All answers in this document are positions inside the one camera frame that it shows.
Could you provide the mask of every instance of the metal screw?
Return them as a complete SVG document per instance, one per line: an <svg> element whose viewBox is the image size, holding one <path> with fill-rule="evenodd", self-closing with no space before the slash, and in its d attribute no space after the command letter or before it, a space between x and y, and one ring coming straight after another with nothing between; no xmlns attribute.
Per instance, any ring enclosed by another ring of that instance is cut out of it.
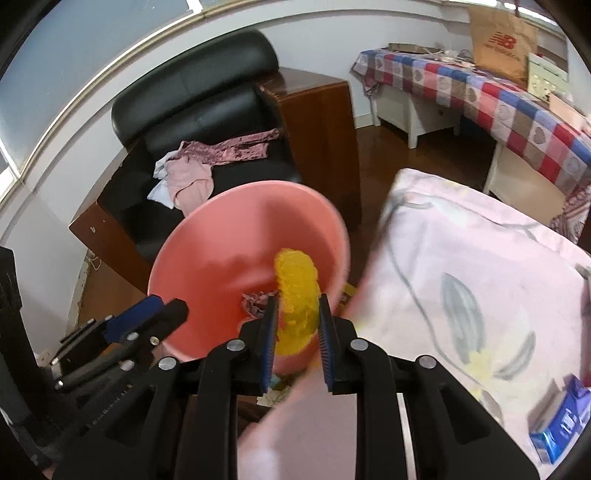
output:
<svg viewBox="0 0 591 480"><path fill-rule="evenodd" d="M172 370L177 365L177 359L173 356L165 356L158 362L160 370Z"/></svg>
<svg viewBox="0 0 591 480"><path fill-rule="evenodd" d="M133 367L135 367L135 362L133 360L126 360L120 366L120 369L124 372L129 372Z"/></svg>
<svg viewBox="0 0 591 480"><path fill-rule="evenodd" d="M418 359L418 364L421 365L423 368L435 368L437 365L437 360L435 360L430 355L423 355L421 358Z"/></svg>
<svg viewBox="0 0 591 480"><path fill-rule="evenodd" d="M351 340L350 345L353 350L357 350L358 352L363 352L364 350L367 350L369 347L369 343L366 340L363 340L362 338L356 338L355 340Z"/></svg>
<svg viewBox="0 0 591 480"><path fill-rule="evenodd" d="M230 340L226 344L226 348L228 350L230 350L231 352L239 352L240 350L243 350L244 347L246 347L246 344L242 340L240 340L239 338L235 338L234 340Z"/></svg>

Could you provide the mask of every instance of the pink bucket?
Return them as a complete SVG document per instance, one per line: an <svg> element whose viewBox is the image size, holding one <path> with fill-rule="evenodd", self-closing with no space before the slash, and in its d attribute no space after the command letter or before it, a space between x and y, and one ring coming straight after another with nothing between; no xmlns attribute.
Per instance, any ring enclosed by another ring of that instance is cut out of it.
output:
<svg viewBox="0 0 591 480"><path fill-rule="evenodd" d="M311 256L334 309L349 274L349 237L339 212L320 193L287 181L259 181L228 190L186 217L158 253L148 284L148 294L189 306L187 322L163 342L168 353L189 361L236 338L246 318L242 294L277 288L273 260L281 248ZM317 347L316 334L297 355L276 356L274 371L304 368Z"/></svg>

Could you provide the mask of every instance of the plaid tablecloth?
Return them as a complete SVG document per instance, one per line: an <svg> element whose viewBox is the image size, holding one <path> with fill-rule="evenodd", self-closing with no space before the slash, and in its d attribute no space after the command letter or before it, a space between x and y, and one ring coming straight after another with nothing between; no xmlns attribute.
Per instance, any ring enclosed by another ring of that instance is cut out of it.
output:
<svg viewBox="0 0 591 480"><path fill-rule="evenodd" d="M390 85L458 110L563 192L564 212L551 227L579 240L591 207L591 139L523 88L459 66L389 50L361 52L353 65L366 92Z"/></svg>

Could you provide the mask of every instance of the yellow sponge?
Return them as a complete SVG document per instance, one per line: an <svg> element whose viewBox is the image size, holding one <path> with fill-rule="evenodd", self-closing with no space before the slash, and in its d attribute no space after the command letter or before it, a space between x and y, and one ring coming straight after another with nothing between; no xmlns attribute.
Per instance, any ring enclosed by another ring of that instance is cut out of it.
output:
<svg viewBox="0 0 591 480"><path fill-rule="evenodd" d="M284 248L275 256L275 275L282 311L275 353L293 355L318 328L318 271L304 252Z"/></svg>

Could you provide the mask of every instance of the brown floor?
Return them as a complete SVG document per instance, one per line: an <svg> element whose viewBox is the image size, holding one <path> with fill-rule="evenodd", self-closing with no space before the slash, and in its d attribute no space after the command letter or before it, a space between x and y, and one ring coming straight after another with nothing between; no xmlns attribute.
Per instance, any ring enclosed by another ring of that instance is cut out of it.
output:
<svg viewBox="0 0 591 480"><path fill-rule="evenodd" d="M363 223L350 233L351 272L357 284L369 253L382 204L402 168L415 168L482 190L491 166L493 142L454 137L442 130L419 137L416 150L407 148L407 136L389 125L357 130L361 169ZM90 272L80 306L80 320L117 315L144 295L102 264Z"/></svg>

